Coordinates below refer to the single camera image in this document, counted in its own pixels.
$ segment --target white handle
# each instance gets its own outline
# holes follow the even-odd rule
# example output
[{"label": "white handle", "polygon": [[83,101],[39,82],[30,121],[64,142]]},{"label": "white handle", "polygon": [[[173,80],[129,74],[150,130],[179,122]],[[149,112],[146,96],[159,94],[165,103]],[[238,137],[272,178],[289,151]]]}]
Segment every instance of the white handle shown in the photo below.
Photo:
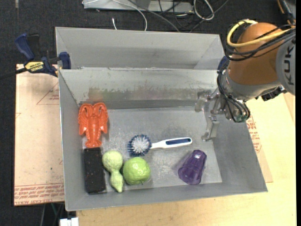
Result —
[{"label": "white handle", "polygon": [[159,141],[157,143],[152,143],[151,149],[179,147],[184,145],[190,145],[191,143],[192,143],[192,139],[190,137],[174,138],[174,139]]}]

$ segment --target orange lobster toy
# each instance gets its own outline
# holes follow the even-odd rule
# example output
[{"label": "orange lobster toy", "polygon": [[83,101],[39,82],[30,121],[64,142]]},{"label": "orange lobster toy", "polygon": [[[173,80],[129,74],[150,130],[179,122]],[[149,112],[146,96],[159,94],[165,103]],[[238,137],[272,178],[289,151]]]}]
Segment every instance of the orange lobster toy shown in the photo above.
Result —
[{"label": "orange lobster toy", "polygon": [[84,132],[87,136],[88,148],[100,147],[102,142],[98,139],[101,132],[108,131],[108,112],[104,103],[95,105],[83,104],[79,109],[79,134]]}]

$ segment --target purple plastic cup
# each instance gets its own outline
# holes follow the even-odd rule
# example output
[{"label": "purple plastic cup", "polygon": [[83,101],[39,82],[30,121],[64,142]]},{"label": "purple plastic cup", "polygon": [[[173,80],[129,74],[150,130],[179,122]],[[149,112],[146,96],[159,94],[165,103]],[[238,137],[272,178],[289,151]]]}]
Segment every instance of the purple plastic cup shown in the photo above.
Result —
[{"label": "purple plastic cup", "polygon": [[178,170],[180,179],[190,185],[201,182],[207,155],[200,150],[194,150]]}]

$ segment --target yellow clamp label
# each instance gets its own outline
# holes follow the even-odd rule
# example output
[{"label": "yellow clamp label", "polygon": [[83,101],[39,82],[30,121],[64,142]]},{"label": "yellow clamp label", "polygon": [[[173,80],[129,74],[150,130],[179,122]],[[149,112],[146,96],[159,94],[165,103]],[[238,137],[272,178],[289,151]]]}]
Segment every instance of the yellow clamp label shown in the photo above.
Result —
[{"label": "yellow clamp label", "polygon": [[29,62],[25,65],[25,68],[29,70],[30,72],[35,72],[37,70],[43,69],[44,63],[42,61],[34,61],[34,62]]}]

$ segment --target blue bristles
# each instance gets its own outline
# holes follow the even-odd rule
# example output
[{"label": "blue bristles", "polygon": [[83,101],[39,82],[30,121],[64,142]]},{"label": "blue bristles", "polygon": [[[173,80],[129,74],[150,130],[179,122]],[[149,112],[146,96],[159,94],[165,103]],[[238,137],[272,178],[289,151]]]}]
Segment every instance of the blue bristles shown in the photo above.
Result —
[{"label": "blue bristles", "polygon": [[151,148],[151,140],[146,135],[134,136],[127,144],[132,156],[144,156]]}]

